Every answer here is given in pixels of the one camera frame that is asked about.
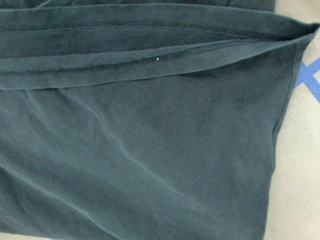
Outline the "black printed t-shirt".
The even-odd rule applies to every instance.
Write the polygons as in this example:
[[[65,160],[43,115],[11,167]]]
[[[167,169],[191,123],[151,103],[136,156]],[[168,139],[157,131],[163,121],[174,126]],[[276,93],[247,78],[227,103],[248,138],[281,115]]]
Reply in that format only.
[[[319,28],[273,0],[1,1],[1,232],[263,239]]]

